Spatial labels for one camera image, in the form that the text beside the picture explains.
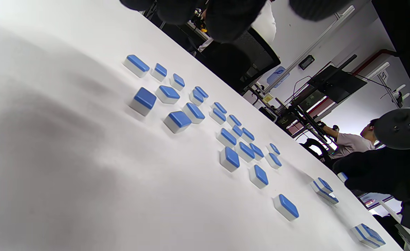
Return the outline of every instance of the table surface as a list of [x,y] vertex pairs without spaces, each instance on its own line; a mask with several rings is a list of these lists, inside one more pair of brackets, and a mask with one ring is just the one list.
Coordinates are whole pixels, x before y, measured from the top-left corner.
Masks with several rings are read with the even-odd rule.
[[[144,86],[122,62],[136,54],[186,82],[175,105],[143,118],[127,106]],[[234,114],[283,167],[219,164],[221,128],[209,116],[174,135],[163,124],[196,85]],[[309,186],[325,179],[330,206]],[[300,217],[287,221],[284,194]],[[400,250],[337,177],[138,12],[118,0],[0,0],[0,250],[358,251],[360,223]]]

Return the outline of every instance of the white t-shirt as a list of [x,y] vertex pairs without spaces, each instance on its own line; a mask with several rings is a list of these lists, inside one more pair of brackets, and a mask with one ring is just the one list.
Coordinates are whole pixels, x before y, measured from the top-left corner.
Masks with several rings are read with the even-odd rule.
[[[271,11],[271,2],[267,0],[264,7],[262,7],[259,16],[251,24],[251,27],[256,30],[256,32],[271,45],[273,43],[274,37],[276,35],[276,21],[274,20],[273,12]],[[214,39],[209,38],[201,46],[198,47],[198,51],[202,52],[206,47],[208,47]]]
[[353,152],[366,152],[375,149],[369,140],[359,135],[338,133],[336,143],[338,148],[334,154],[329,155],[331,159],[342,158]]

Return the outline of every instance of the computer monitor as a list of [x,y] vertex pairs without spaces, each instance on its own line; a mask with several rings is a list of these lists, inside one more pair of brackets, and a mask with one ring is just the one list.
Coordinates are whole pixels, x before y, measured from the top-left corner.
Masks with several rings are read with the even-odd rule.
[[340,103],[367,84],[365,81],[342,70],[337,70],[336,67],[331,65],[316,75],[308,83],[313,87],[318,88],[320,92],[324,93],[335,103]]

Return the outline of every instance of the black round disk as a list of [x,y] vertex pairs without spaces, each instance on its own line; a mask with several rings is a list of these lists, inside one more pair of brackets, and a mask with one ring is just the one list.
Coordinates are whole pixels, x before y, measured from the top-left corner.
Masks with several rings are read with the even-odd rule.
[[375,136],[389,148],[410,149],[410,108],[390,111],[375,123]]

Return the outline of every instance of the cable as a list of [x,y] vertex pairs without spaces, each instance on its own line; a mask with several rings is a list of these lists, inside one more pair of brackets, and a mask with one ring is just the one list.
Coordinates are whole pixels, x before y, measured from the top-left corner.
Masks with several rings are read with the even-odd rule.
[[307,138],[309,138],[305,133],[302,133],[301,135],[299,135],[294,141],[297,141],[297,139],[299,139],[302,135],[306,136]]
[[368,80],[368,81],[374,82],[375,84],[378,84],[378,85],[381,85],[382,87],[388,88],[388,89],[392,92],[392,89],[390,89],[388,86],[386,86],[386,85],[384,85],[384,84],[380,84],[380,83],[378,83],[377,81],[373,81],[373,80],[370,79],[370,78],[366,78],[365,76],[361,76],[361,75],[356,74],[356,73],[350,73],[350,74],[351,74],[352,76],[359,76],[359,77],[364,78],[364,79],[366,79],[366,80]]
[[386,96],[386,95],[388,95],[388,94],[389,94],[389,93],[383,94],[380,99],[382,99],[384,96]]
[[302,80],[304,80],[304,79],[306,79],[306,78],[310,78],[310,79],[313,79],[311,76],[306,76],[306,77],[304,77],[304,78],[301,78],[300,80],[298,80],[295,84],[294,84],[294,87],[293,87],[293,100],[294,100],[294,98],[295,98],[295,89],[296,89],[296,85],[297,85],[297,83],[299,83],[300,81],[302,81]]

